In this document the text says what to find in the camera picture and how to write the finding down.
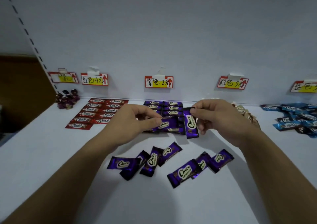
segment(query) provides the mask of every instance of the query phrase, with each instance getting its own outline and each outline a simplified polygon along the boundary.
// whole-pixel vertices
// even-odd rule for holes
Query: pile of maroon candy
[[[78,91],[76,89],[73,89],[70,92],[71,94],[69,94],[68,90],[63,90],[65,96],[61,93],[56,95],[55,102],[57,103],[57,107],[59,109],[72,109],[73,106],[80,100]]]
[[[128,101],[91,98],[65,128],[90,130],[93,124],[107,124]]]

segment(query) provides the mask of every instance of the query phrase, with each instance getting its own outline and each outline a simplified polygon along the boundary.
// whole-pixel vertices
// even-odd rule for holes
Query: price tag holder
[[[83,85],[108,86],[108,74],[88,76],[87,73],[81,73],[81,82]]]
[[[294,82],[290,92],[317,93],[317,82],[297,80]]]
[[[146,76],[145,87],[147,88],[173,88],[174,77],[173,76]]]
[[[66,73],[60,73],[60,72],[48,72],[50,75],[53,83],[61,83],[61,82],[67,82],[67,83],[79,83],[78,78],[76,76],[76,73],[74,72],[66,72]]]
[[[232,80],[229,76],[221,76],[217,87],[244,90],[249,79],[241,77],[239,80]]]

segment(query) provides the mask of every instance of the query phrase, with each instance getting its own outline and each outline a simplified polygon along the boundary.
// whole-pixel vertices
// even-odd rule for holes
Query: handwritten price tag
[[[81,73],[81,82],[83,85],[107,86],[108,74],[100,74],[99,76],[90,77],[87,73]]]
[[[240,80],[233,81],[227,76],[221,76],[218,81],[217,87],[244,90],[248,81],[248,78],[243,77],[240,78]]]
[[[48,72],[52,81],[54,83],[60,82],[69,82],[69,83],[78,83],[77,76],[74,72],[67,72],[66,74],[61,74],[59,72]]]
[[[146,76],[145,87],[150,88],[173,88],[173,76],[164,76],[162,78]]]
[[[291,92],[317,93],[317,82],[304,83],[303,80],[295,81]]]

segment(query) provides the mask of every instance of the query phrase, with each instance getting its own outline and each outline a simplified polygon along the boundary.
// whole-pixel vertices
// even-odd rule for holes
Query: white tabletop
[[[86,104],[81,99],[71,110],[52,105],[0,148],[0,220],[8,216],[85,142],[104,127],[90,130],[66,129],[66,124]],[[143,104],[143,100],[130,101]],[[286,153],[308,180],[317,187],[317,140],[295,130],[279,132],[272,124],[279,112],[267,112],[258,106],[244,105],[259,120],[262,130]],[[134,158],[152,146],[165,148],[176,141],[183,150],[152,178],[136,174],[126,181],[119,170],[108,170],[112,155]],[[211,156],[225,148],[235,159],[217,174],[204,170],[195,180],[187,180],[173,189],[166,175],[203,151]],[[241,151],[226,142],[216,131],[205,136],[143,133],[110,154],[94,179],[77,223],[268,223],[267,214]]]

